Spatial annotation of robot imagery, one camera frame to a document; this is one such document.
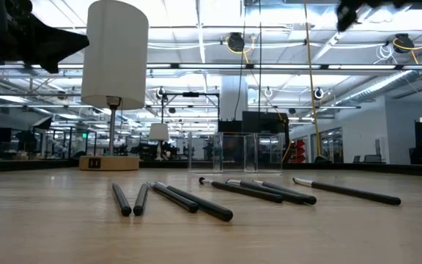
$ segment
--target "wooden table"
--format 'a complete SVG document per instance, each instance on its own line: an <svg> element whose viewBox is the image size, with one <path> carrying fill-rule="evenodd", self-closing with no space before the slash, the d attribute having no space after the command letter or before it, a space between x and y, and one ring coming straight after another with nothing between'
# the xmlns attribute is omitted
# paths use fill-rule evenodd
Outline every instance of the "wooden table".
<svg viewBox="0 0 422 264"><path fill-rule="evenodd" d="M0 263L422 264L422 177L356 171L205 175L261 179L313 194L315 206L275 204L200 186L182 169L0 173ZM396 195L399 207L296 186L291 177ZM142 217L123 217L111 183L131 205L162 181L234 212L192 214L149 191Z"/></svg>

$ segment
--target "fluorescent light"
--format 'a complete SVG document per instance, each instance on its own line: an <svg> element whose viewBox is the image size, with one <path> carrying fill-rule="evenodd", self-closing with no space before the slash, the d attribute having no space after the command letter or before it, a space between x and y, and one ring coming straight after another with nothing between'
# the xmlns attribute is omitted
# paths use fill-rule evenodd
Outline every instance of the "fluorescent light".
<svg viewBox="0 0 422 264"><path fill-rule="evenodd" d="M396 65L330 65L331 70L392 70Z"/></svg>
<svg viewBox="0 0 422 264"><path fill-rule="evenodd" d="M103 113L105 113L105 114L111 115L111 110L110 109L98 109L98 110L101 111L101 112L103 112Z"/></svg>
<svg viewBox="0 0 422 264"><path fill-rule="evenodd" d="M39 111L39 112L42 112L42 113L44 113L44 114L53 114L52 112L50 112L50 111L46 111L45 109L39 109L39 108L36 108L35 110L37 110L37 111Z"/></svg>
<svg viewBox="0 0 422 264"><path fill-rule="evenodd" d="M0 96L0 99L8 100L8 101L11 101L11 102L14 102L14 103L26 103L26 102L29 102L29 100L26 100L26 99L23 99L23 98L20 98L20 97L17 97L17 96L6 96L6 95L3 95L3 96Z"/></svg>
<svg viewBox="0 0 422 264"><path fill-rule="evenodd" d="M248 106L248 108L257 109L258 106ZM279 108L279 109L312 109L312 106L260 106L261 109L272 109L272 108Z"/></svg>
<svg viewBox="0 0 422 264"><path fill-rule="evenodd" d="M245 68L245 65L239 64L180 64L182 69L240 69Z"/></svg>
<svg viewBox="0 0 422 264"><path fill-rule="evenodd" d="M360 109L360 106L320 106L321 109Z"/></svg>
<svg viewBox="0 0 422 264"><path fill-rule="evenodd" d="M173 105L173 104L169 104L167 106L165 106L166 108L201 108L201 109L208 109L208 108L216 108L216 106L213 105L194 105L194 104L190 104L190 105ZM161 105L149 105L145 108L162 108Z"/></svg>
<svg viewBox="0 0 422 264"><path fill-rule="evenodd" d="M218 117L164 117L164 120L212 120Z"/></svg>
<svg viewBox="0 0 422 264"><path fill-rule="evenodd" d="M312 69L320 69L320 65L312 65ZM309 65L262 65L262 69L294 69L294 70L306 70L309 69Z"/></svg>
<svg viewBox="0 0 422 264"><path fill-rule="evenodd" d="M69 127L50 127L51 129L56 129L56 130L70 130Z"/></svg>
<svg viewBox="0 0 422 264"><path fill-rule="evenodd" d="M0 105L2 108L23 108L23 105Z"/></svg>
<svg viewBox="0 0 422 264"><path fill-rule="evenodd" d="M278 143L278 140L261 139L260 143Z"/></svg>
<svg viewBox="0 0 422 264"><path fill-rule="evenodd" d="M314 118L312 118L312 117L301 117L301 118L299 118L299 117L288 117L287 119L288 120L310 120L310 121L314 120Z"/></svg>
<svg viewBox="0 0 422 264"><path fill-rule="evenodd" d="M92 108L93 106L88 106L88 105L66 105L66 107L70 107L70 108Z"/></svg>
<svg viewBox="0 0 422 264"><path fill-rule="evenodd" d="M312 122L289 122L290 125L313 125Z"/></svg>
<svg viewBox="0 0 422 264"><path fill-rule="evenodd" d="M58 65L59 69L82 69L84 65L82 64L62 64Z"/></svg>
<svg viewBox="0 0 422 264"><path fill-rule="evenodd" d="M148 64L148 69L157 69L157 68L170 68L170 64Z"/></svg>
<svg viewBox="0 0 422 264"><path fill-rule="evenodd" d="M67 118L67 119L80 119L81 117L74 115L74 114L58 114L60 117Z"/></svg>
<svg viewBox="0 0 422 264"><path fill-rule="evenodd" d="M37 107L37 108L63 108L64 106L53 106L53 105L28 105L27 107Z"/></svg>

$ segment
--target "lamp base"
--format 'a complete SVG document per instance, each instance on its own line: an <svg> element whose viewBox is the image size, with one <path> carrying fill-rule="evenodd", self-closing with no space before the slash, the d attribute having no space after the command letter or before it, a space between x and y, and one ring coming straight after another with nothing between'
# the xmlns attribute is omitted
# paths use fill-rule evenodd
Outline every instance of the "lamp base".
<svg viewBox="0 0 422 264"><path fill-rule="evenodd" d="M157 156L157 158L155 159L156 161L162 161L163 159L162 159L162 150L160 149L160 143L161 142L158 142L158 156Z"/></svg>

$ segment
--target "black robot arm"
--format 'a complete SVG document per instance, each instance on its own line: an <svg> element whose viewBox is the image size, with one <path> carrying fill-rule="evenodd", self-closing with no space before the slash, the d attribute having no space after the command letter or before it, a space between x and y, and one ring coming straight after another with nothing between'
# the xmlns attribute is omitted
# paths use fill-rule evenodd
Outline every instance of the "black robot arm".
<svg viewBox="0 0 422 264"><path fill-rule="evenodd" d="M338 16L337 29L340 32L346 31L356 20L356 10L364 4L372 8L383 4L393 4L395 8L402 8L405 4L422 4L422 0L340 0L340 5L336 9Z"/></svg>

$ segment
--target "ceiling light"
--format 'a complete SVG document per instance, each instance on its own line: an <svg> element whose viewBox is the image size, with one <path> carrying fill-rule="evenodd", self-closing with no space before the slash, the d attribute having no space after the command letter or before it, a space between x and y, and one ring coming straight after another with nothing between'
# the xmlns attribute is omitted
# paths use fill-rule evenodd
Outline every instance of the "ceiling light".
<svg viewBox="0 0 422 264"><path fill-rule="evenodd" d="M50 127L51 129L55 129L55 130L70 130L70 128L68 127Z"/></svg>
<svg viewBox="0 0 422 264"><path fill-rule="evenodd" d="M39 112L42 112L43 114L53 114L52 112L50 112L50 111L46 111L45 109L39 109L39 108L36 108L35 110L37 110L37 111L39 111Z"/></svg>
<svg viewBox="0 0 422 264"><path fill-rule="evenodd" d="M261 69L294 69L294 70L305 70L309 69L309 65L262 65ZM312 69L320 69L320 65L312 65Z"/></svg>
<svg viewBox="0 0 422 264"><path fill-rule="evenodd" d="M147 68L148 69L157 69L157 68L170 68L170 64L156 64L156 63L153 63L153 64L148 64L147 65Z"/></svg>
<svg viewBox="0 0 422 264"><path fill-rule="evenodd" d="M66 107L70 107L70 108L92 108L92 106L88 106L88 105L66 105Z"/></svg>
<svg viewBox="0 0 422 264"><path fill-rule="evenodd" d="M212 120L218 117L164 117L165 120Z"/></svg>
<svg viewBox="0 0 422 264"><path fill-rule="evenodd" d="M14 102L14 103L26 103L26 102L29 102L29 100L26 100L26 99L23 99L23 98L20 98L20 97L17 97L17 96L6 96L6 95L2 95L2 96L0 96L0 99L8 100L8 101L11 101L11 102Z"/></svg>
<svg viewBox="0 0 422 264"><path fill-rule="evenodd" d="M29 105L27 107L36 107L36 108L63 108L64 106L54 106L54 105Z"/></svg>
<svg viewBox="0 0 422 264"><path fill-rule="evenodd" d="M290 125L313 125L312 122L289 122Z"/></svg>
<svg viewBox="0 0 422 264"><path fill-rule="evenodd" d="M81 117L74 115L74 114L58 114L60 117L67 118L67 119L80 119Z"/></svg>
<svg viewBox="0 0 422 264"><path fill-rule="evenodd" d="M181 64L182 69L240 69L245 67L240 64Z"/></svg>
<svg viewBox="0 0 422 264"><path fill-rule="evenodd" d="M299 118L299 117L288 117L287 119L288 120L310 120L310 121L312 121L314 118L311 118L311 117L301 117L301 118Z"/></svg>
<svg viewBox="0 0 422 264"><path fill-rule="evenodd" d="M100 111L104 112L105 114L111 115L110 109L99 109Z"/></svg>
<svg viewBox="0 0 422 264"><path fill-rule="evenodd" d="M23 105L0 105L0 108L23 108Z"/></svg>
<svg viewBox="0 0 422 264"><path fill-rule="evenodd" d="M314 91L315 100L320 100L323 98L323 90L319 87Z"/></svg>
<svg viewBox="0 0 422 264"><path fill-rule="evenodd" d="M392 70L396 65L330 65L330 70Z"/></svg>
<svg viewBox="0 0 422 264"><path fill-rule="evenodd" d="M82 69L84 65L82 64L60 64L58 65L59 69Z"/></svg>
<svg viewBox="0 0 422 264"><path fill-rule="evenodd" d="M267 87L267 89L264 91L264 95L271 97L273 95L273 91L270 89L270 87Z"/></svg>

